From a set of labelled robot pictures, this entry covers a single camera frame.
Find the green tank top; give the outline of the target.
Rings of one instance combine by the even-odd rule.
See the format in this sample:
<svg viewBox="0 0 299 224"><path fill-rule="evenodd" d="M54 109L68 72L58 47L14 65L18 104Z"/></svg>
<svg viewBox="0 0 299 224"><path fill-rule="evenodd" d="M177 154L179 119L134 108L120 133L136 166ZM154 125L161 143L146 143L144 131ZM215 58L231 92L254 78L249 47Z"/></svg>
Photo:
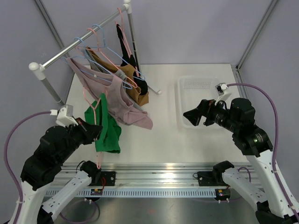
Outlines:
<svg viewBox="0 0 299 224"><path fill-rule="evenodd" d="M104 93L100 95L100 100L95 100L84 112L85 121L91 125L102 126L102 131L97 141L95 141L96 152L108 152L119 154L119 138L121 127L108 112L107 98Z"/></svg>

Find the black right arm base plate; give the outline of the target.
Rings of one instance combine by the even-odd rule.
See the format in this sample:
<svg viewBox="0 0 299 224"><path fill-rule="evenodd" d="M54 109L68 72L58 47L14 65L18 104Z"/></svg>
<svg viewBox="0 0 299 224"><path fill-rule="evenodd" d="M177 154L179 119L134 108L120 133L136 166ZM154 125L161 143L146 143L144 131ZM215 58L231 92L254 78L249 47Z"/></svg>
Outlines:
<svg viewBox="0 0 299 224"><path fill-rule="evenodd" d="M201 187L228 187L227 184L217 181L212 171L198 171L193 173L192 176L198 181Z"/></svg>

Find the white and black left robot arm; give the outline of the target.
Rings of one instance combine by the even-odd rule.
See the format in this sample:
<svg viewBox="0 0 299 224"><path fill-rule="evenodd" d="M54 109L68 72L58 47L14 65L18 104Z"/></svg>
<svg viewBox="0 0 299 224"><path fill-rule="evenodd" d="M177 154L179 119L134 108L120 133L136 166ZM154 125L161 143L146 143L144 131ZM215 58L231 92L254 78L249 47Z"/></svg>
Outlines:
<svg viewBox="0 0 299 224"><path fill-rule="evenodd" d="M43 201L64 162L79 148L96 141L102 126L90 125L81 118L68 127L53 126L40 139L37 150L24 163L21 172L21 194L10 224L52 224L65 206L88 185L101 180L101 170L86 161L58 193Z"/></svg>

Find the mauve pink tank top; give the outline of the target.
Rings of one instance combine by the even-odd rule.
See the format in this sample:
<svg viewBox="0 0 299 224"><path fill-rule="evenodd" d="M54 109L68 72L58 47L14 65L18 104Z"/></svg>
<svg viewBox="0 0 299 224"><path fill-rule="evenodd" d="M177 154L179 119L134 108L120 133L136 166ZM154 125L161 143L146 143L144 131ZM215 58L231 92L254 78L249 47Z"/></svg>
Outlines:
<svg viewBox="0 0 299 224"><path fill-rule="evenodd" d="M153 122L148 117L147 112L134 107L134 102L125 92L120 78L112 77L113 79L110 79L111 83L97 79L79 70L82 69L91 73L92 69L81 65L74 59L68 59L68 61L83 87L87 89L95 100L98 99L101 93L105 93L108 103L108 112L112 117L125 125L135 125L149 130L152 129Z"/></svg>

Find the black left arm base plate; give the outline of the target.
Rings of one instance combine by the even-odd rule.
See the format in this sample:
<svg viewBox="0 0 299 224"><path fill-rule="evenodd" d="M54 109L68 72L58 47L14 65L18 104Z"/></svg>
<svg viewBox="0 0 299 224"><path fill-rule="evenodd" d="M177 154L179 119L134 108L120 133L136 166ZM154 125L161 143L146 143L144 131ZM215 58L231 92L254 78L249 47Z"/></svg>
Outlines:
<svg viewBox="0 0 299 224"><path fill-rule="evenodd" d="M92 182L89 186L115 186L115 171L100 171L92 176Z"/></svg>

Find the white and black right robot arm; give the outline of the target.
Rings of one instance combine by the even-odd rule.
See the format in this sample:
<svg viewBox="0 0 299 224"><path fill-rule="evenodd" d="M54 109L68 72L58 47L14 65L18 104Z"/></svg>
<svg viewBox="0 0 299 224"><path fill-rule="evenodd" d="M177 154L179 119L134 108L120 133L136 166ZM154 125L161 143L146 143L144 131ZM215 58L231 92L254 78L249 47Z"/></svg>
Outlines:
<svg viewBox="0 0 299 224"><path fill-rule="evenodd" d="M235 189L252 207L259 223L295 224L299 221L299 203L291 198L288 188L282 190L285 182L276 178L278 170L274 169L272 161L274 149L267 133L255 124L255 112L245 98L233 99L230 108L226 108L222 100L204 99L183 116L194 126L205 117L205 126L218 124L230 131L234 144L254 168L263 190L246 180L228 161L214 165L214 183Z"/></svg>

